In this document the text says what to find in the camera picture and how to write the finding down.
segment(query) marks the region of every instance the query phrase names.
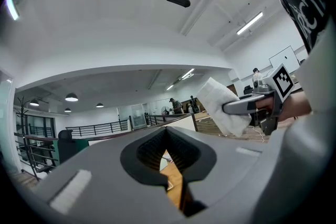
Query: whiteboard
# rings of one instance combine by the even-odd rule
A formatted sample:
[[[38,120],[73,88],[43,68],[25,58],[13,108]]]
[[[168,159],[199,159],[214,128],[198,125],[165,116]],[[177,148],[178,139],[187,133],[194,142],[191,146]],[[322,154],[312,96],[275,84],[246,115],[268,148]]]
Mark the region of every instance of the whiteboard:
[[[300,67],[299,61],[291,46],[269,58],[269,61],[273,67],[277,67],[283,63],[288,73],[292,73]]]

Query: person in white shirt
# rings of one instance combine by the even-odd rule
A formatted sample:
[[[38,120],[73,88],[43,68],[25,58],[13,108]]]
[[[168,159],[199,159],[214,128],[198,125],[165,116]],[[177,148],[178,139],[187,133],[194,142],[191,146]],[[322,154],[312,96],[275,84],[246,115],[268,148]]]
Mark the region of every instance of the person in white shirt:
[[[253,73],[254,73],[252,77],[253,82],[255,82],[256,80],[261,80],[261,78],[264,76],[259,72],[258,68],[253,69]]]

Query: brown door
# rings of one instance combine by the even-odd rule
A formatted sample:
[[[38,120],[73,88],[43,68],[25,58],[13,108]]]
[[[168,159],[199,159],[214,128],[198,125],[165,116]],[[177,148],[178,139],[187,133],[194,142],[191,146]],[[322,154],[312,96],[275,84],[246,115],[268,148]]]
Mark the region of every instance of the brown door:
[[[232,90],[233,93],[234,93],[235,95],[238,96],[237,91],[236,91],[236,88],[235,88],[235,86],[234,86],[233,84],[229,85],[228,88],[229,88],[230,90]]]

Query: forearm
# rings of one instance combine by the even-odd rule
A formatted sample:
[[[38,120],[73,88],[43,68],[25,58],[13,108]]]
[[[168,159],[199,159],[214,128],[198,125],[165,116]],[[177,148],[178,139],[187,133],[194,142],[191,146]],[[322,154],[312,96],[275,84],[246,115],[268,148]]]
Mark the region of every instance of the forearm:
[[[311,112],[310,104],[304,92],[291,94],[283,103],[283,107],[279,121],[307,115]]]

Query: fluorescent tube light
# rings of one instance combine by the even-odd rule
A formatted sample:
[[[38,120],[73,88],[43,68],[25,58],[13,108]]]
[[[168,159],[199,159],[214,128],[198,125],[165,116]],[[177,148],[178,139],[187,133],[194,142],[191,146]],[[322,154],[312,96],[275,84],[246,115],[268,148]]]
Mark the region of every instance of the fluorescent tube light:
[[[6,4],[7,4],[7,7],[9,9],[9,12],[11,13],[11,16],[12,16],[13,20],[17,20],[19,15],[16,11],[13,0],[6,0]]]
[[[257,20],[259,20],[263,16],[262,12],[260,12],[256,17],[254,17],[251,21],[249,21],[242,29],[240,29],[237,34],[240,35],[247,28],[249,28],[252,24],[254,24]]]
[[[186,74],[182,76],[182,79],[184,79],[186,76],[188,76],[191,72],[193,72],[195,69],[190,69]]]

